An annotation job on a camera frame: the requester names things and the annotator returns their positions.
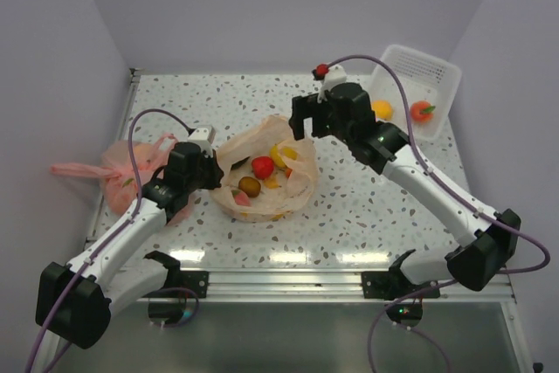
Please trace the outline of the small brown fruit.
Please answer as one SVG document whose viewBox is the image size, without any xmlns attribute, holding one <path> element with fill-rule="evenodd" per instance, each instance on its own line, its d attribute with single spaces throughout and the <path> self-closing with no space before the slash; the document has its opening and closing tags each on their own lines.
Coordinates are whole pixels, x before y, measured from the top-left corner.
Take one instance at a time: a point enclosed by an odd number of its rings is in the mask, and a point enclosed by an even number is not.
<svg viewBox="0 0 559 373">
<path fill-rule="evenodd" d="M 374 100 L 371 103 L 371 108 L 374 111 L 377 119 L 383 121 L 392 120 L 394 109 L 387 100 Z"/>
</svg>

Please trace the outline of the pink peach fruit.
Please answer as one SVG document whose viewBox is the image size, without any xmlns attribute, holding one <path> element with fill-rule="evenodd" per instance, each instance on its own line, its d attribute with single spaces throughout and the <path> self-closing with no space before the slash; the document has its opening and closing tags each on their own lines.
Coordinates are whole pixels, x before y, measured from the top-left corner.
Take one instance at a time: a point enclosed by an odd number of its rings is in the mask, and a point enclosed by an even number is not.
<svg viewBox="0 0 559 373">
<path fill-rule="evenodd" d="M 232 190 L 231 194 L 236 205 L 243 207 L 252 206 L 251 199 L 242 190 Z"/>
</svg>

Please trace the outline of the brown kiwi fruit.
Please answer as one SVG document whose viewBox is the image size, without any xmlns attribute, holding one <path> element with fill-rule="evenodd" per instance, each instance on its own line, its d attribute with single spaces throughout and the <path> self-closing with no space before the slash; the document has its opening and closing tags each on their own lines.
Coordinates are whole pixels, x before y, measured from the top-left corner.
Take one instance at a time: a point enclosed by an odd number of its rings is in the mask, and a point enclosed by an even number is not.
<svg viewBox="0 0 559 373">
<path fill-rule="evenodd" d="M 261 184 L 258 179 L 251 176 L 244 176 L 238 181 L 238 188 L 248 197 L 255 198 L 261 192 Z"/>
</svg>

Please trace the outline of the red fruit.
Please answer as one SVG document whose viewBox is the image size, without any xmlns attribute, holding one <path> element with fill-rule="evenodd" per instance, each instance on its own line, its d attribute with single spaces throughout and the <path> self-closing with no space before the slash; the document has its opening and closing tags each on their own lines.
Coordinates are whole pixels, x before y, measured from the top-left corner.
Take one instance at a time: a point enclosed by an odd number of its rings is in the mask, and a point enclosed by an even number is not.
<svg viewBox="0 0 559 373">
<path fill-rule="evenodd" d="M 252 172 L 259 180 L 264 180 L 271 176 L 275 170 L 273 160 L 269 156 L 259 156 L 251 162 Z"/>
</svg>

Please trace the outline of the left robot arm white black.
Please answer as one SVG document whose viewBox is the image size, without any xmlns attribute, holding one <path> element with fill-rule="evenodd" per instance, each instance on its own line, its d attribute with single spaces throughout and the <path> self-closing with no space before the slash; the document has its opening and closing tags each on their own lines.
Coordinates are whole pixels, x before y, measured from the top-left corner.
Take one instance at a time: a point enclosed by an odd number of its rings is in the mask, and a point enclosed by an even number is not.
<svg viewBox="0 0 559 373">
<path fill-rule="evenodd" d="M 114 291 L 114 277 L 150 236 L 188 205 L 196 190 L 219 187 L 224 173 L 208 140 L 189 138 L 171 149 L 168 161 L 142 186 L 140 195 L 109 231 L 66 265 L 51 263 L 41 273 L 36 323 L 82 349 L 105 333 L 125 298 L 157 291 L 176 294 L 182 285 L 178 263 L 159 252 L 149 255 L 158 267 L 150 285 L 127 284 Z"/>
</svg>

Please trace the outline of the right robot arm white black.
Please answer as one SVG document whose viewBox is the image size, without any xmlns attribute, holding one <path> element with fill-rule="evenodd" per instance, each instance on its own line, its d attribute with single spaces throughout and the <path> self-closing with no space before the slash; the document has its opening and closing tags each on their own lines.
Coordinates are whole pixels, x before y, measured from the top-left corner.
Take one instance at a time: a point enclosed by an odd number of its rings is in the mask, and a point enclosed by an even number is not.
<svg viewBox="0 0 559 373">
<path fill-rule="evenodd" d="M 387 296 L 409 296 L 432 281 L 455 280 L 473 291 L 482 290 L 514 255 L 517 239 L 511 229 L 520 218 L 476 200 L 447 178 L 423 155 L 416 155 L 409 136 L 390 122 L 379 121 L 369 96 L 354 82 L 344 82 L 318 94 L 292 100 L 289 125 L 293 136 L 305 136 L 311 119 L 312 135 L 332 135 L 345 144 L 361 164 L 372 168 L 415 197 L 453 235 L 454 250 L 409 250 L 390 266 Z"/>
</svg>

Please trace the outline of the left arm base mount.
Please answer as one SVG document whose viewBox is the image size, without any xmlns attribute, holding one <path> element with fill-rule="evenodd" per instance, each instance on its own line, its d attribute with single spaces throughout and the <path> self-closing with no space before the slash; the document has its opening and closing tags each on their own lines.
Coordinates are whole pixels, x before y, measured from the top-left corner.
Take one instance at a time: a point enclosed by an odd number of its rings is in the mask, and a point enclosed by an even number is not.
<svg viewBox="0 0 559 373">
<path fill-rule="evenodd" d="M 148 297 L 173 300 L 150 302 L 150 321 L 160 329 L 179 328 L 193 321 L 199 312 L 200 300 L 207 296 L 210 273 L 183 270 L 178 259 L 159 251 L 147 253 L 144 259 L 153 260 L 167 270 L 163 286 L 149 293 Z"/>
</svg>

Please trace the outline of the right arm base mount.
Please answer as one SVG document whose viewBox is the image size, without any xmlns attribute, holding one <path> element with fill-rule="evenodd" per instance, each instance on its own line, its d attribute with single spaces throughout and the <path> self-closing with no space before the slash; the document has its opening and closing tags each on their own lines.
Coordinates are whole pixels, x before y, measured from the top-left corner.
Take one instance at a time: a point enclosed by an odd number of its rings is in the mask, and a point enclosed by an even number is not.
<svg viewBox="0 0 559 373">
<path fill-rule="evenodd" d="M 409 250 L 399 256 L 385 271 L 364 271 L 361 273 L 362 294 L 365 299 L 396 300 L 422 288 L 431 286 L 430 282 L 419 285 L 411 283 L 401 272 L 403 262 L 414 253 Z M 439 290 L 430 289 L 416 296 L 411 303 L 399 303 L 387 311 L 391 321 L 405 327 L 416 327 L 423 318 L 423 299 L 438 299 Z"/>
</svg>

